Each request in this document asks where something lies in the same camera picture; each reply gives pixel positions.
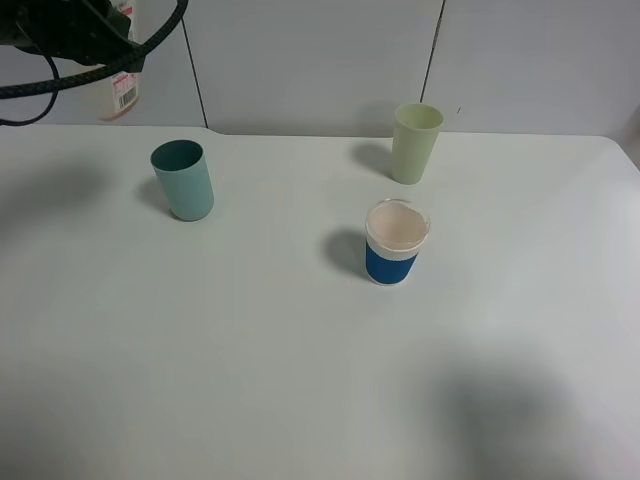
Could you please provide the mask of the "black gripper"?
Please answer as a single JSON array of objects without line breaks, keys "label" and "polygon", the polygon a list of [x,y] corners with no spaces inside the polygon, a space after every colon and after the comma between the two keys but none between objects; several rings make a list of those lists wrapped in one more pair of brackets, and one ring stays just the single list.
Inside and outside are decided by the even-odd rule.
[{"label": "black gripper", "polygon": [[109,1],[1,1],[1,44],[25,53],[110,65],[130,54],[132,20]]}]

